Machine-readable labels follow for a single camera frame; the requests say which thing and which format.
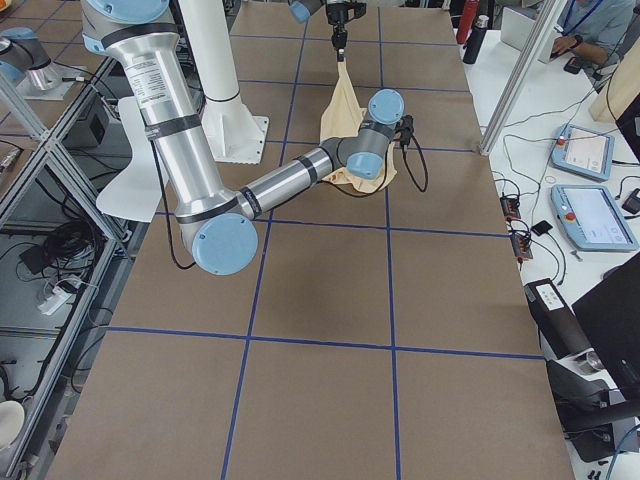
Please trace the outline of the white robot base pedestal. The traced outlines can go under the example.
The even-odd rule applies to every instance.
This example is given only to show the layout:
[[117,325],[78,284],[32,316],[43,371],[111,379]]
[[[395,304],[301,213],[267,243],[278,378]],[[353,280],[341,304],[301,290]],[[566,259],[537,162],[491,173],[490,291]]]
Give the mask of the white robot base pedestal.
[[133,92],[119,102],[132,158],[99,194],[98,208],[148,222],[167,183],[187,222],[226,204],[217,163],[259,163],[269,120],[242,100],[222,2],[179,4],[203,108],[177,58],[180,34],[168,2],[85,1],[82,8],[87,48],[117,60]]

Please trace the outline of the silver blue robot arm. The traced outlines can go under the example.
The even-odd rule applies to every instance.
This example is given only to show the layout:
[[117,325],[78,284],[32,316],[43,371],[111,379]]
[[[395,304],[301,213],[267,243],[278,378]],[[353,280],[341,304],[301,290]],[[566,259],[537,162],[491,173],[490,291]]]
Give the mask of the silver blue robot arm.
[[327,22],[332,27],[331,42],[338,62],[345,60],[348,41],[346,25],[366,14],[367,3],[347,0],[300,0],[290,1],[289,10],[298,23],[307,22],[315,13],[323,9]]
[[86,1],[88,50],[124,69],[158,166],[178,199],[181,237],[195,263],[215,275],[245,268],[258,244],[253,220],[334,171],[372,180],[410,118],[402,96],[383,89],[359,111],[356,132],[316,148],[239,190],[227,188],[218,161],[258,155],[268,121],[241,99],[224,8],[183,1],[176,23],[165,1]]

